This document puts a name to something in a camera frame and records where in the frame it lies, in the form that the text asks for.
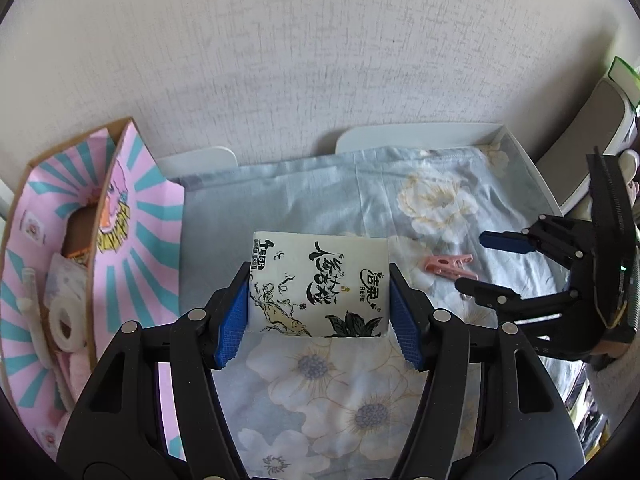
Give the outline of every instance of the tape roll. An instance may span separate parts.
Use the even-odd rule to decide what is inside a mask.
[[[62,323],[70,329],[65,335]],[[57,296],[49,306],[49,329],[53,341],[63,352],[77,352],[84,346],[84,305],[75,298]]]

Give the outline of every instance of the floral pattern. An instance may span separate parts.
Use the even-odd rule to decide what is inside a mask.
[[[307,456],[309,441],[302,433],[285,430],[269,446],[254,430],[244,429],[238,440],[245,450],[239,450],[245,469],[251,476],[283,480],[312,480],[309,473],[329,467],[329,459],[321,455]]]
[[[269,382],[271,402],[296,412],[324,397],[334,378],[351,370],[380,368],[392,351],[388,337],[300,339],[265,334],[246,365]]]
[[[424,270],[427,256],[433,256],[431,249],[423,242],[406,236],[388,238],[389,261],[395,263],[411,288],[427,290],[436,277]]]
[[[500,144],[488,144],[479,149],[486,157],[486,164],[491,172],[496,177],[503,178],[507,174],[509,155],[500,150]]]
[[[434,299],[433,306],[449,310],[462,321],[471,325],[488,328],[496,328],[498,326],[498,316],[495,310],[480,306],[473,299],[464,300],[460,293],[455,290],[447,294],[443,300]]]
[[[460,177],[426,167],[404,182],[398,207],[417,233],[459,243],[467,234],[465,216],[478,211],[478,202]]]
[[[400,454],[419,397],[406,394],[407,380],[394,367],[354,373],[332,381],[325,397],[304,407],[302,432],[313,450],[329,458],[359,450],[369,460]]]
[[[235,201],[236,195],[250,195],[259,205],[252,216],[255,228],[277,223],[281,230],[292,231],[302,225],[331,234],[393,233],[388,238],[389,259],[398,264],[412,288],[424,291],[435,307],[446,308],[466,322],[496,326],[491,309],[466,301],[452,282],[425,272],[424,259],[433,254],[469,252],[478,258],[483,274],[499,283],[508,282],[526,297],[554,291],[556,274],[543,264],[511,268],[497,251],[479,253],[482,250],[471,240],[477,232],[469,234],[470,226],[476,231],[476,227],[488,228],[493,222],[503,230],[519,230],[522,218],[535,218],[545,203],[540,194],[526,198],[517,195],[522,188],[518,179],[528,173],[507,140],[501,148],[411,152],[410,160],[391,148],[377,150],[374,155],[365,152],[362,167],[370,168],[373,163],[383,168],[382,173],[362,171],[353,179],[351,166],[342,174],[341,166],[313,168],[324,172],[323,186],[326,182],[339,184],[339,193],[329,194],[330,199],[308,198],[302,186],[308,186],[308,179],[299,182],[299,176],[292,175],[282,176],[287,179],[287,189],[282,187],[277,194],[271,189],[270,173],[256,174],[246,186],[234,184],[232,198]],[[382,155],[387,157],[383,162]],[[500,176],[503,171],[513,176],[514,186],[497,185],[492,173]],[[349,187],[352,180],[353,189]],[[255,188],[265,193],[256,193]],[[273,196],[286,202],[290,188],[296,189],[296,200],[304,207],[296,205],[295,211],[278,216]],[[231,195],[226,187],[220,193]],[[358,197],[369,200],[366,207]],[[507,202],[516,205],[513,211],[505,210]],[[319,205],[331,215],[318,219]],[[241,258],[234,250],[229,245],[226,252]],[[200,272],[201,264],[200,259],[197,264],[194,260],[192,268]],[[215,275],[218,268],[209,265]],[[351,332],[351,321],[358,332],[356,319],[345,316],[340,321],[336,325],[343,328],[341,332]],[[471,451],[479,370],[478,365],[468,369],[454,459]],[[373,338],[246,333],[236,358],[223,370],[213,372],[226,421],[249,475],[303,480],[390,476],[414,421],[427,376],[404,359],[391,327],[387,336]]]

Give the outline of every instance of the printed chinese characters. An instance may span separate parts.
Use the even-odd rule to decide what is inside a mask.
[[[251,257],[251,268],[252,270],[264,269],[264,263],[267,258],[267,249],[269,247],[274,247],[273,242],[271,240],[254,240],[254,254]]]
[[[362,286],[360,287],[360,301],[366,301],[371,308],[376,308],[376,303],[373,303],[373,301],[377,300],[380,296],[380,278],[383,276],[384,274],[382,272],[373,272],[369,269],[362,269],[360,271],[360,281],[362,282]]]
[[[340,279],[344,277],[344,254],[323,251],[318,242],[316,251],[309,254],[309,259],[316,264],[318,273],[306,288],[306,298],[312,305],[336,303],[336,296],[340,293]]]

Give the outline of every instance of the white flower print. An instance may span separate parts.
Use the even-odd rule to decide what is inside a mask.
[[[407,178],[398,193],[398,206],[412,218],[417,233],[439,234],[452,243],[465,238],[465,216],[478,211],[478,202],[459,177],[427,168]]]
[[[498,326],[498,316],[495,310],[480,306],[473,299],[465,301],[455,290],[447,294],[443,300],[434,300],[433,306],[449,310],[467,324],[488,328]]]
[[[238,440],[246,449],[238,450],[242,464],[252,477],[313,480],[308,473],[318,473],[330,464],[330,460],[322,455],[306,455],[309,441],[298,431],[283,431],[275,438],[272,446],[254,430],[241,430]]]
[[[399,456],[419,402],[404,394],[406,387],[393,366],[341,376],[331,381],[325,397],[301,410],[302,432],[315,439],[316,453],[329,458],[355,450],[370,460]]]
[[[498,178],[506,175],[507,166],[509,165],[509,155],[500,150],[500,145],[488,144],[479,146],[479,149],[486,157],[487,166],[491,172]]]
[[[430,248],[406,236],[390,236],[388,245],[389,261],[398,266],[408,285],[426,292],[436,279],[433,273],[424,270],[425,259],[433,255]]]
[[[405,395],[420,397],[424,390],[424,383],[427,381],[428,372],[419,372],[414,365],[404,358],[398,338],[392,328],[389,329],[389,341],[391,341],[393,353],[389,358],[388,364],[396,368],[406,379]]]
[[[391,356],[387,337],[298,338],[264,334],[246,365],[269,381],[271,402],[295,412],[326,395],[330,381],[351,370],[367,372]]]

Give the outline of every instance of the bed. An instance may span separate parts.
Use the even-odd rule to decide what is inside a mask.
[[[424,272],[426,256],[472,254],[468,268],[481,280],[524,298],[562,289],[565,271],[540,254],[501,253],[478,243],[483,230],[519,231],[539,214],[558,211],[522,148],[505,131],[480,128],[473,139],[455,140],[451,132],[440,146],[489,144],[376,147],[181,178],[180,311],[203,306],[230,283],[250,259],[257,230],[388,238],[390,260],[410,286],[434,306],[483,326],[496,326],[495,313],[461,297],[453,282]],[[565,397],[580,365],[545,365]],[[456,458],[471,450],[478,410],[478,365],[469,371]],[[245,333],[238,355],[214,372],[249,474],[307,480],[388,477],[425,378],[402,358],[392,330],[358,339]],[[170,452],[184,457],[179,436],[170,432]]]

